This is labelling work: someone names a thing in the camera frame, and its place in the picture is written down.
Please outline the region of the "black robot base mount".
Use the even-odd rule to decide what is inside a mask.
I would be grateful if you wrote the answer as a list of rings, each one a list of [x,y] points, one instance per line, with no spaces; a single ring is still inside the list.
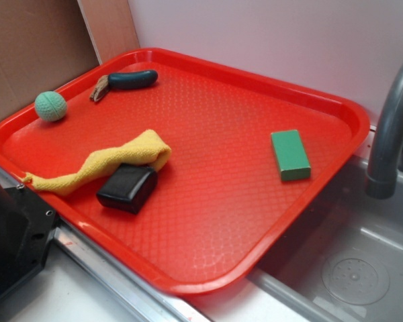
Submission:
[[[0,185],[0,300],[43,270],[57,222],[29,188]]]

